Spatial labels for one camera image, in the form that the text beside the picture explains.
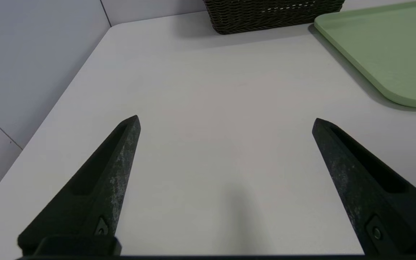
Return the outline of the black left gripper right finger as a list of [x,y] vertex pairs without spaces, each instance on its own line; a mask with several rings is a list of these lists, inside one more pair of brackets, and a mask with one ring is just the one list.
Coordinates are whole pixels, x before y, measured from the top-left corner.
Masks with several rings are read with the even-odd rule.
[[337,125],[312,134],[365,255],[416,257],[416,187]]

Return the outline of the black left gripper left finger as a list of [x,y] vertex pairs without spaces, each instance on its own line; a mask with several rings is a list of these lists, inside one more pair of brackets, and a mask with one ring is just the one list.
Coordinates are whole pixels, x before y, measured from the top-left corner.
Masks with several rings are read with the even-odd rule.
[[23,257],[112,257],[140,136],[137,115],[123,120],[18,236]]

